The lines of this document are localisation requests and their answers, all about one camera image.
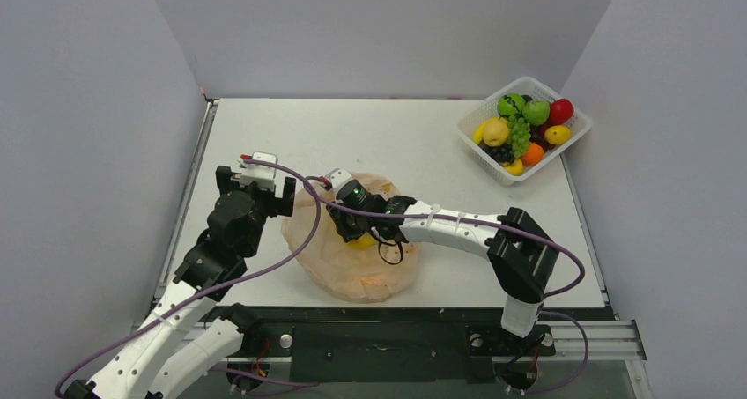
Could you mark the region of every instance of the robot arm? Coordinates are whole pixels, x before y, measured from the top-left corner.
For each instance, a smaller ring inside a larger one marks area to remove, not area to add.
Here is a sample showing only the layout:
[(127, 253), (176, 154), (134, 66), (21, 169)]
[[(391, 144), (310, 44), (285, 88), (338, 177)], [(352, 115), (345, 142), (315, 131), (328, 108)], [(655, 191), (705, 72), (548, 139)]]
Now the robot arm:
[[(277, 158), (270, 154), (255, 153), (253, 158), (277, 163)], [(178, 357), (169, 359), (189, 330), (226, 295), (227, 290), (213, 292), (167, 318), (162, 314), (203, 289), (241, 277), (247, 270), (244, 258), (256, 254), (267, 218), (292, 214), (295, 179), (285, 178), (283, 196), (278, 198), (275, 196), (274, 169), (258, 165), (243, 167), (241, 173), (234, 173), (227, 166), (219, 166), (216, 170), (221, 195), (215, 203), (215, 210), (207, 218), (208, 228), (187, 252), (174, 273), (174, 280), (141, 327), (155, 320), (162, 322), (125, 344), (88, 382), (73, 381), (64, 392), (66, 398), (153, 397), (155, 392), (149, 388), (157, 375), (156, 388), (165, 389), (169, 395), (178, 395), (194, 380), (194, 374), (203, 373), (203, 368), (211, 361), (217, 362), (238, 349), (242, 332), (237, 331), (235, 325), (231, 330), (230, 321), (219, 322), (212, 330), (218, 339), (201, 336), (198, 342), (180, 351)], [(161, 372), (164, 365), (171, 370)], [(164, 373), (173, 373), (174, 377)]]
[(523, 210), (511, 208), (506, 215), (465, 214), (443, 210), (407, 196), (385, 200), (372, 195), (350, 173), (336, 168), (325, 175), (337, 203), (357, 211), (384, 214), (440, 214), (455, 221), (422, 218), (369, 218), (352, 215), (328, 206), (337, 232), (345, 242), (369, 233), (378, 240), (427, 242), (482, 256), (490, 261), (501, 287), (507, 294), (501, 326), (526, 337), (535, 325), (544, 303), (544, 288), (552, 274), (558, 252), (539, 242), (518, 237), (487, 225), (465, 224), (469, 218), (510, 225), (545, 239), (549, 236)]
[(195, 340), (163, 365), (149, 391), (158, 399), (174, 399), (221, 359), (241, 348), (244, 334), (259, 321), (243, 305), (234, 304)]

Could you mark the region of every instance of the green grapes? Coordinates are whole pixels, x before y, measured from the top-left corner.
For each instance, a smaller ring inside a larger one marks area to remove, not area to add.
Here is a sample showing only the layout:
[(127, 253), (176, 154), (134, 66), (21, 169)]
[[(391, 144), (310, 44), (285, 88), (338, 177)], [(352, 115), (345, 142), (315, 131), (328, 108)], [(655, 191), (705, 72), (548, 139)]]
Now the green grapes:
[(508, 137), (507, 144), (514, 148), (514, 157), (518, 159), (529, 148), (529, 138), (531, 137), (529, 123), (521, 115), (512, 115), (508, 117), (508, 129), (511, 136)]

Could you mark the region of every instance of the screw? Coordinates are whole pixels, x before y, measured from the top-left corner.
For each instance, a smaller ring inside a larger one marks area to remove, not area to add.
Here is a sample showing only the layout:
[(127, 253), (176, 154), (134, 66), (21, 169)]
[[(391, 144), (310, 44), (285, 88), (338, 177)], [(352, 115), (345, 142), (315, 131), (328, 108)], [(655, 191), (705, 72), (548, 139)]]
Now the screw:
[(291, 335), (285, 334), (280, 337), (280, 347), (283, 349), (288, 349), (293, 344), (293, 337)]
[(552, 335), (550, 333), (545, 333), (544, 337), (542, 338), (541, 345), (547, 346), (548, 348), (552, 346), (553, 344)]
[(479, 348), (483, 345), (483, 337), (478, 333), (473, 334), (472, 336), (470, 336), (470, 344), (473, 348)]

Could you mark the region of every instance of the plastic basket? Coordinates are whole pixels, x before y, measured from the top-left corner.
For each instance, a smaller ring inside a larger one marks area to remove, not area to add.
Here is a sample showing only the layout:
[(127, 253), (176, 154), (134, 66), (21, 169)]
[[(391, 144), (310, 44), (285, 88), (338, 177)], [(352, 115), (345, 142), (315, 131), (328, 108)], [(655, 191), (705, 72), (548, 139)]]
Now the plastic basket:
[(568, 139), (564, 144), (556, 147), (554, 150), (545, 153), (542, 161), (536, 166), (532, 166), (524, 172), (521, 176), (514, 176), (506, 171), (500, 164), (494, 159), (490, 158), (483, 150), (480, 149), (474, 142), (472, 142), (472, 134), (477, 130), (477, 127), (482, 124), (485, 120), (495, 117), (498, 115), (497, 106), (500, 97), (507, 93), (519, 93), (521, 95), (530, 95), (535, 100), (546, 100), (553, 102), (559, 98), (557, 92), (548, 88), (546, 85), (540, 83), (534, 78), (525, 76), (518, 78), (514, 82), (506, 85), (500, 91), (494, 93), (484, 101), (482, 101), (475, 109), (469, 114), (464, 116), (456, 124), (456, 133), (459, 138), (464, 142), (464, 150), (482, 167), (486, 172), (491, 174), (493, 177), (498, 179), (498, 182), (504, 186), (509, 186), (517, 181), (524, 181), (528, 179), (532, 174), (540, 171), (544, 165), (555, 159), (563, 151), (571, 146), (574, 142), (579, 140), (583, 134), (591, 129), (591, 119), (583, 114), (577, 107), (574, 107), (575, 112), (567, 122), (564, 123), (571, 130), (571, 138)]

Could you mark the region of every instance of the dark grapes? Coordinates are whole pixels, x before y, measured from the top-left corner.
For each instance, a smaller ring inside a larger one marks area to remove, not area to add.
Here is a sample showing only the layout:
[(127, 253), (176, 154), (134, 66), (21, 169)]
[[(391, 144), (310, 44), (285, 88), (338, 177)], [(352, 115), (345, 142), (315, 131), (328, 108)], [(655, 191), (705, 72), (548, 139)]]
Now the dark grapes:
[(555, 148), (555, 145), (544, 140), (544, 134), (542, 133), (542, 126), (532, 126), (531, 137), (529, 141), (538, 144), (542, 149), (547, 152)]
[(514, 162), (514, 148), (509, 144), (503, 144), (493, 148), (492, 159), (499, 163), (513, 163)]

